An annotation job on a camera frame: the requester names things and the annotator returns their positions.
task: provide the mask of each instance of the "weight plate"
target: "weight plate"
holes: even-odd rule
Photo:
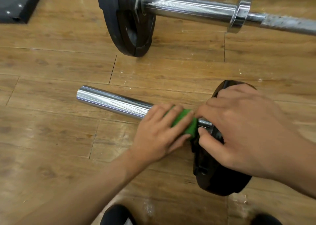
[[[125,55],[141,57],[151,45],[156,16],[144,15],[140,0],[98,0],[109,34]]]

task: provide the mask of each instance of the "finger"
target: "finger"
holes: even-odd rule
[[[215,126],[218,126],[220,122],[219,114],[221,114],[224,110],[225,110],[224,108],[212,107],[212,106],[203,104],[195,112],[195,117],[196,118],[204,117]]]
[[[153,122],[159,122],[162,120],[164,115],[168,112],[168,109],[165,105],[159,105],[159,109],[156,111],[156,113],[152,116],[151,121]]]
[[[249,96],[248,93],[244,93],[237,90],[229,90],[229,89],[223,89],[220,90],[217,94],[217,98],[227,98],[227,99],[236,99],[236,98],[243,98]]]
[[[161,126],[171,127],[174,120],[182,111],[183,111],[183,107],[181,105],[174,106],[171,110],[169,110],[169,112],[162,119]]]
[[[199,144],[212,155],[223,166],[227,165],[229,159],[229,151],[221,142],[216,140],[209,132],[200,127],[198,128],[200,135]]]
[[[259,91],[257,91],[255,88],[251,87],[248,84],[232,85],[232,86],[226,88],[226,90],[235,90],[235,91],[240,91],[240,92],[244,92],[244,93],[248,93],[248,94],[255,94],[255,95],[260,94]]]
[[[175,126],[169,130],[169,134],[172,138],[178,137],[184,132],[184,130],[190,125],[194,117],[194,112],[190,111],[186,116],[184,116]]]
[[[157,112],[159,109],[159,105],[155,104],[151,107],[151,109],[147,112],[143,120],[150,120],[152,116]]]
[[[191,138],[190,134],[184,134],[180,138],[178,138],[168,149],[167,153],[170,154],[178,148],[182,147],[184,143]]]
[[[232,100],[228,98],[212,97],[208,99],[205,104],[216,108],[229,108],[232,104]]]

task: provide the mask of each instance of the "green cloth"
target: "green cloth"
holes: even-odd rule
[[[187,113],[189,113],[191,110],[190,109],[184,109],[179,115],[178,117],[174,120],[174,122],[172,123],[172,126],[175,126],[177,123],[179,123],[179,121],[187,115]],[[185,129],[185,131],[183,132],[183,134],[190,134],[191,138],[194,139],[196,134],[198,132],[198,119],[197,118],[193,118],[191,124]]]

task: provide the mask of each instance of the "barbell sleeve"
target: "barbell sleeve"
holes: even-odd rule
[[[128,117],[143,119],[153,104],[109,91],[84,85],[77,91],[77,99],[85,104]],[[199,119],[199,127],[211,128],[212,123]]]
[[[240,0],[238,5],[210,0],[141,0],[144,14],[183,20],[226,25],[227,31],[238,33],[246,24],[273,30],[316,35],[316,21],[267,13],[250,12],[251,2]]]

